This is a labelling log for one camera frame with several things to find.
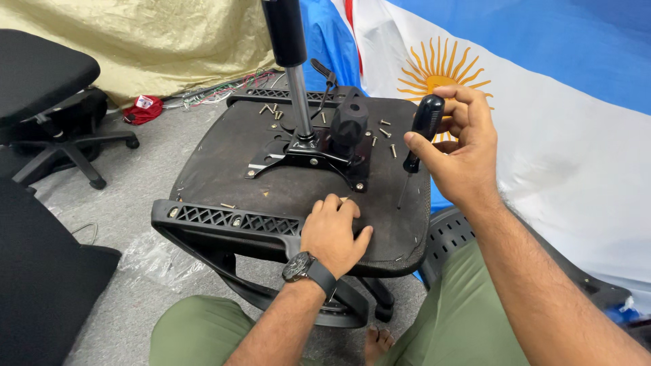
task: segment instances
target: bare foot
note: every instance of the bare foot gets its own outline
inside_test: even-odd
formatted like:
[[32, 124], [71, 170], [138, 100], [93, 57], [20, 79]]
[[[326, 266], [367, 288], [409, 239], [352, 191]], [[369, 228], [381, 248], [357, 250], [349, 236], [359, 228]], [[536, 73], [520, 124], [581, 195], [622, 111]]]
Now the bare foot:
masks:
[[382, 329], [378, 331], [375, 326], [368, 327], [366, 344], [364, 344], [366, 366], [375, 365], [375, 361], [378, 361], [380, 356], [387, 353], [389, 348], [395, 343], [396, 340], [391, 337], [391, 333], [388, 330]]

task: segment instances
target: black cushion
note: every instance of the black cushion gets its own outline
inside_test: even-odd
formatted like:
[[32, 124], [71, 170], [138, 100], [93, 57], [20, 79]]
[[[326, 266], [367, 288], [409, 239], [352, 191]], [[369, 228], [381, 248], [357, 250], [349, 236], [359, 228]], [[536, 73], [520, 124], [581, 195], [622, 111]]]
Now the black cushion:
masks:
[[0, 365], [61, 365], [120, 252], [80, 245], [9, 179], [0, 200]]
[[39, 36], [0, 29], [0, 126], [53, 107], [100, 75], [91, 56]]

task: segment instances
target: watch face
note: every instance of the watch face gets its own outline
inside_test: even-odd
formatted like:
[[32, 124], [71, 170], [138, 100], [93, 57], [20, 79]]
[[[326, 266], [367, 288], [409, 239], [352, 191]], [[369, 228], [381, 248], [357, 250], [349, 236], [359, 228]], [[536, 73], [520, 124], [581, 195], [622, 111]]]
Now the watch face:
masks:
[[302, 251], [290, 259], [283, 270], [283, 278], [292, 279], [295, 275], [305, 271], [307, 263], [310, 261], [310, 255], [306, 251]]

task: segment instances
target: green pants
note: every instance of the green pants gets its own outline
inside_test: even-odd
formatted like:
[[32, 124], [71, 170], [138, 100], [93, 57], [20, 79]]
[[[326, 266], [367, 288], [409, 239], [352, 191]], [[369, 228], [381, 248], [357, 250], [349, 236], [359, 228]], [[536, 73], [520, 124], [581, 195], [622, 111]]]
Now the green pants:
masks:
[[[254, 324], [232, 300], [183, 299], [156, 324], [149, 364], [222, 365]], [[445, 263], [415, 322], [377, 365], [528, 365], [477, 243]]]

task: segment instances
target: black watch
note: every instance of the black watch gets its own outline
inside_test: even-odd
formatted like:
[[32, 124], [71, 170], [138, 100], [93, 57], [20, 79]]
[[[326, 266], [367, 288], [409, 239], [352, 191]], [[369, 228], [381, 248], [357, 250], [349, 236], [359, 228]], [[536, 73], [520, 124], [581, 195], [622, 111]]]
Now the black watch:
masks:
[[308, 251], [302, 251], [290, 259], [283, 269], [285, 282], [296, 282], [303, 278], [312, 279], [325, 291], [325, 298], [329, 301], [335, 294], [337, 280], [330, 271], [319, 263], [318, 259]]

